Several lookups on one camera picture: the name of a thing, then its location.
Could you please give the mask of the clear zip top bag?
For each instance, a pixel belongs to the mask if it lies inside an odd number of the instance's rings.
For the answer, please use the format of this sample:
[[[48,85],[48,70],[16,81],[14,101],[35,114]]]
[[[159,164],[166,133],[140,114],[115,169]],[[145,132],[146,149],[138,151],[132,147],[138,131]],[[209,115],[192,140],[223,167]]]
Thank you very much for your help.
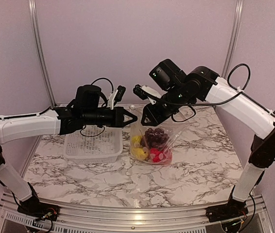
[[[172,148],[185,129],[185,123],[170,118],[158,126],[143,126],[142,107],[130,105],[129,111],[138,117],[130,127],[130,153],[133,159],[152,165],[172,162]]]

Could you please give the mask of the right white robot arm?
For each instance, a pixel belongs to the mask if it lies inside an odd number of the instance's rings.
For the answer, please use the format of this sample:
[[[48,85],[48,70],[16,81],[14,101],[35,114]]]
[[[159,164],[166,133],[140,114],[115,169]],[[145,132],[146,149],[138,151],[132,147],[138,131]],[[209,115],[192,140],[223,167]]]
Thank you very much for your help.
[[[275,111],[263,107],[245,94],[243,88],[233,87],[227,79],[204,66],[186,74],[171,60],[165,60],[150,72],[150,77],[165,94],[159,95],[147,85],[135,86],[134,93],[150,101],[143,108],[142,125],[158,126],[181,107],[212,106],[229,113],[253,131],[249,160],[228,203],[223,206],[223,214],[234,217],[275,160]]]

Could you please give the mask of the red toy bell pepper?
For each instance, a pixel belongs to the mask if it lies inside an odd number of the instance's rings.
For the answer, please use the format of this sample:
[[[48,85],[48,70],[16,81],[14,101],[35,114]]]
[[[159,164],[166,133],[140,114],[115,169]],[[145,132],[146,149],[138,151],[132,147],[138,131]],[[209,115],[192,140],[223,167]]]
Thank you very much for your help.
[[[150,157],[150,161],[153,163],[159,163],[166,159],[166,155],[163,153],[163,151],[160,151],[156,148],[150,149],[149,157]]]

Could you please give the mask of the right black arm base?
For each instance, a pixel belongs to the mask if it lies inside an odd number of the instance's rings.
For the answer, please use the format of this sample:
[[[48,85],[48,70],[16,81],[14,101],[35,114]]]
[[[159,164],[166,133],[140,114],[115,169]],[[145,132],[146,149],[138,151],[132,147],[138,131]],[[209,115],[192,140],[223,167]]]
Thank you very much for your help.
[[[246,201],[240,202],[233,199],[231,192],[227,203],[206,208],[206,217],[209,222],[228,220],[240,216],[246,216],[249,212]]]

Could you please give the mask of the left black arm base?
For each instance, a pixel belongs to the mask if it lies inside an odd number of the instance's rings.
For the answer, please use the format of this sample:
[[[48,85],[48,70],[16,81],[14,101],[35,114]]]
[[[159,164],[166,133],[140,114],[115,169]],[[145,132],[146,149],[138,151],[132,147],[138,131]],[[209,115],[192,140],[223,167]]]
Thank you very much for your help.
[[[38,220],[56,221],[60,207],[49,203],[41,202],[34,188],[28,183],[31,190],[31,196],[25,201],[19,201],[17,211],[19,213],[34,216]]]

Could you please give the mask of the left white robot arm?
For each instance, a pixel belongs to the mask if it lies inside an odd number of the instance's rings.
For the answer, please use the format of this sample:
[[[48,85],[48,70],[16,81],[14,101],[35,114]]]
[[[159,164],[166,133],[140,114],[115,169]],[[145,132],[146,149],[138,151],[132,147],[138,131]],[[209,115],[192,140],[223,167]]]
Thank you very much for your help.
[[[97,108],[85,112],[56,107],[41,113],[0,116],[0,182],[24,202],[33,216],[43,212],[43,204],[34,198],[30,185],[20,175],[20,166],[29,157],[30,142],[44,135],[66,135],[85,126],[123,128],[137,121],[137,116],[123,107]]]

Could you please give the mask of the purple toy grape bunch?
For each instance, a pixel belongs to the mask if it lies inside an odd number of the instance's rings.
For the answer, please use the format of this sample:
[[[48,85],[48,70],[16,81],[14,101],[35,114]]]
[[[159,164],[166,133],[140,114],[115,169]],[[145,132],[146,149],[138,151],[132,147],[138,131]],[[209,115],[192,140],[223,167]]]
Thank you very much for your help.
[[[165,147],[169,138],[168,134],[162,128],[148,128],[143,135],[141,144],[149,149],[156,148],[161,150]]]

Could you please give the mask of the yellow toy banana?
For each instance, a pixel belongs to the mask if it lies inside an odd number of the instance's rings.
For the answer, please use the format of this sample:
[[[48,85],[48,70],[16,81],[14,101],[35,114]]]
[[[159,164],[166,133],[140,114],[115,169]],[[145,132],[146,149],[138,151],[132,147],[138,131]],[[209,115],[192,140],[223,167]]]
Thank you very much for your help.
[[[140,161],[144,161],[149,157],[148,150],[145,148],[132,148],[131,154]]]

